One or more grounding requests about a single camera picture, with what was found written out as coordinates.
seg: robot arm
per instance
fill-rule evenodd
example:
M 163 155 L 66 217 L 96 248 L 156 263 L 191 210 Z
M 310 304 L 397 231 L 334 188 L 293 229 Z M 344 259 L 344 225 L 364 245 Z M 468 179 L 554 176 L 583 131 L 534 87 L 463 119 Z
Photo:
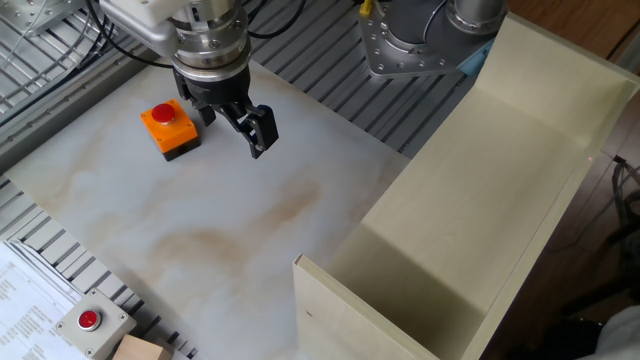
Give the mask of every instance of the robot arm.
M 251 41 L 247 14 L 237 0 L 101 0 L 100 5 L 120 28 L 171 58 L 180 96 L 191 101 L 206 126 L 215 112 L 222 114 L 256 159 L 278 139 L 271 108 L 253 106 L 248 96 Z

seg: white table surface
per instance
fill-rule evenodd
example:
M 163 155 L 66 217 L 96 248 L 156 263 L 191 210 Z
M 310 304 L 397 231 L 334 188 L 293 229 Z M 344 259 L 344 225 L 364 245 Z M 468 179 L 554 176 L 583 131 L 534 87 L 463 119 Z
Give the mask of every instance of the white table surface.
M 167 163 L 138 115 L 178 95 L 147 68 L 7 173 L 211 360 L 299 356 L 291 262 L 325 265 L 408 163 L 250 67 L 280 132 L 258 160 L 219 116 Z

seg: paper document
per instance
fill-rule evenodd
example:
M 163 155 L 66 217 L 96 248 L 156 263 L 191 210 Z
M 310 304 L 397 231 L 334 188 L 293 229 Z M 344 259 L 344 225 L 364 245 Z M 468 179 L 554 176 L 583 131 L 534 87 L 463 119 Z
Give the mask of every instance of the paper document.
M 81 295 L 34 267 L 33 254 L 20 246 L 0 242 L 0 359 L 86 359 L 55 330 Z

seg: blue object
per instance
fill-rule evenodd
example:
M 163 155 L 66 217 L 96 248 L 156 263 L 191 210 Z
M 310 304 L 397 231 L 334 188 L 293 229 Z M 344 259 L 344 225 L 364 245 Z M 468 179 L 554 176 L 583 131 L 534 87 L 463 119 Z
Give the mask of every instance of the blue object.
M 494 40 L 495 38 L 489 40 L 483 47 L 478 49 L 478 51 L 458 65 L 458 70 L 469 76 L 478 75 L 480 73 L 480 69 L 482 69 L 482 66 L 484 65 L 484 61 L 487 60 L 489 50 L 491 50 Z

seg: red emergency stop button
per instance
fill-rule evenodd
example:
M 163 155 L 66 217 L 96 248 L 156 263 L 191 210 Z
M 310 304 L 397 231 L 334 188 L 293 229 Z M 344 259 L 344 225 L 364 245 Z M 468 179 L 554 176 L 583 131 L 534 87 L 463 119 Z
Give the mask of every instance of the red emergency stop button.
M 151 110 L 151 116 L 161 124 L 168 124 L 176 118 L 176 111 L 169 104 L 160 104 Z
M 80 314 L 78 318 L 78 326 L 84 331 L 93 331 L 100 326 L 100 313 L 93 310 L 87 310 Z

